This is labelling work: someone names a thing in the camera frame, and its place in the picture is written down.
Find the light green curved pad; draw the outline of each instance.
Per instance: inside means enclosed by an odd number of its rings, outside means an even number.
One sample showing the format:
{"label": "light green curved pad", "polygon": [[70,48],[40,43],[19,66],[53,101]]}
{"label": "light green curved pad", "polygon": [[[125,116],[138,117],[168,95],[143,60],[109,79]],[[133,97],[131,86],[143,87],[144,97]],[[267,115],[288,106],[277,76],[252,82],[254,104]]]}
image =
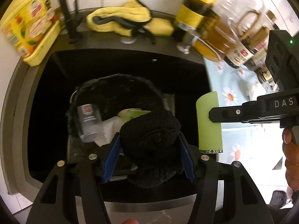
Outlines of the light green curved pad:
{"label": "light green curved pad", "polygon": [[213,123],[209,119],[212,108],[219,107],[217,92],[207,93],[196,102],[199,150],[201,153],[221,153],[221,123]]}

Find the black towel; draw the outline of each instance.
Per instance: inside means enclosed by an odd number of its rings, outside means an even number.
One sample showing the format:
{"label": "black towel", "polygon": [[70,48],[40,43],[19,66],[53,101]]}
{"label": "black towel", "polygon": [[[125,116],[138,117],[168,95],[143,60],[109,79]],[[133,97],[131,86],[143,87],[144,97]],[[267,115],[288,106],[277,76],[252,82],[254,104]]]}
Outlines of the black towel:
{"label": "black towel", "polygon": [[151,111],[125,123],[121,145],[125,156],[138,166],[128,181],[152,188],[182,173],[178,135],[181,125],[167,110]]}

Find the dark bottle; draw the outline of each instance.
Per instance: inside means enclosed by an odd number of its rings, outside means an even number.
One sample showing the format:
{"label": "dark bottle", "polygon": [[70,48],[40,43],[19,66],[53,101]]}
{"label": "dark bottle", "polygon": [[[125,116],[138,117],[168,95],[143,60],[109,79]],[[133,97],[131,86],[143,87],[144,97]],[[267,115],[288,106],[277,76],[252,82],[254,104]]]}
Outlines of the dark bottle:
{"label": "dark bottle", "polygon": [[232,68],[239,68],[257,52],[255,47],[264,41],[269,35],[269,28],[262,27],[252,38],[237,42],[234,49],[230,50],[224,61]]}
{"label": "dark bottle", "polygon": [[186,31],[197,29],[216,0],[184,0],[175,17],[175,30],[172,34],[181,42]]}

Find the floral tablecloth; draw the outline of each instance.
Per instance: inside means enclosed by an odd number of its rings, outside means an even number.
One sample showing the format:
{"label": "floral tablecloth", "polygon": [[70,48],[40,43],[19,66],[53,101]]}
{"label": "floral tablecloth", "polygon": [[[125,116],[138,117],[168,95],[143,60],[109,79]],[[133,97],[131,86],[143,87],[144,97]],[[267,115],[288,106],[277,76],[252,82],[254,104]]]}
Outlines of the floral tablecloth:
{"label": "floral tablecloth", "polygon": [[[220,107],[241,105],[249,101],[248,95],[252,93],[249,88],[260,86],[256,74],[245,66],[234,69],[226,62],[204,60],[211,91],[218,93]],[[272,90],[265,88],[264,93],[272,93]],[[218,154],[218,161],[228,164],[240,161],[256,185],[263,189],[261,194],[269,202],[273,190],[262,187],[267,185],[280,190],[287,187],[283,167],[280,172],[272,170],[283,157],[282,131],[276,123],[222,123],[223,153]]]}

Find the jug handle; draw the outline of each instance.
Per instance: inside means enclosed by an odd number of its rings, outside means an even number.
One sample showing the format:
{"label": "jug handle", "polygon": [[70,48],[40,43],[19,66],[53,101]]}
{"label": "jug handle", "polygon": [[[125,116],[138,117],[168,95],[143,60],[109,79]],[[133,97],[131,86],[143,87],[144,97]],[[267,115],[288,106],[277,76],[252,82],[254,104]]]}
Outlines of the jug handle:
{"label": "jug handle", "polygon": [[[240,25],[242,23],[242,21],[247,17],[248,14],[250,13],[253,13],[253,14],[256,14],[257,15],[257,18],[256,20],[254,21],[254,23],[252,24],[252,26],[246,31],[246,32],[243,32],[240,28]],[[243,17],[239,20],[239,22],[237,23],[237,31],[238,31],[238,35],[239,37],[244,40],[248,37],[248,35],[250,34],[250,32],[253,30],[253,28],[255,27],[255,25],[259,22],[259,20],[261,19],[261,17],[263,16],[263,13],[262,12],[258,12],[258,11],[255,11],[255,10],[251,10],[251,11],[247,11],[247,13],[245,13],[243,15]]]}

